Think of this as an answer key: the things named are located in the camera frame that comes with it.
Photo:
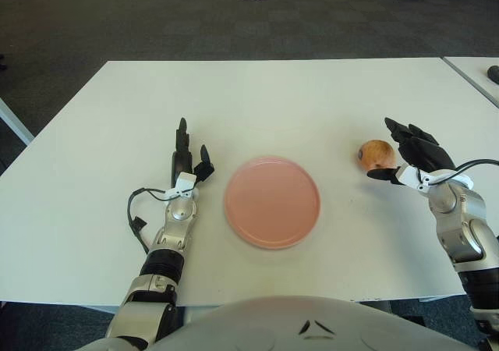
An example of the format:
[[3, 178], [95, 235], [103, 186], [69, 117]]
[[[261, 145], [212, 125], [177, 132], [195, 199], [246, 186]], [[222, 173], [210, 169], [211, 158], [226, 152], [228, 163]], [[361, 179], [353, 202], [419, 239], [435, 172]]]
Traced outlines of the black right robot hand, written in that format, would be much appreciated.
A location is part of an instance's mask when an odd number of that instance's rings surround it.
[[[441, 169], [455, 170], [456, 166], [447, 151], [440, 146], [434, 137], [413, 124], [407, 126], [386, 117], [386, 127], [392, 139], [398, 143], [398, 152], [406, 164], [420, 171], [435, 172]], [[396, 178], [398, 166], [395, 151], [384, 140], [369, 140], [359, 149], [358, 163], [368, 177], [390, 181], [401, 185]]]

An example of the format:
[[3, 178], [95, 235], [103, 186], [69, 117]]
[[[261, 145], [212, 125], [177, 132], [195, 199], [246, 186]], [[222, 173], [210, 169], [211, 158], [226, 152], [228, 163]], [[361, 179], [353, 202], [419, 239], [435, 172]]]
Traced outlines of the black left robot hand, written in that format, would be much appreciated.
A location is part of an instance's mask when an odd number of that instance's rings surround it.
[[206, 146], [203, 144], [200, 149], [200, 163], [193, 167], [193, 156], [189, 150], [189, 134], [187, 133], [187, 123], [185, 118], [181, 118], [179, 128], [175, 132], [175, 151], [172, 154], [172, 174], [171, 185], [175, 186], [176, 181], [182, 172], [194, 174], [195, 184], [205, 181], [214, 173], [214, 165]]

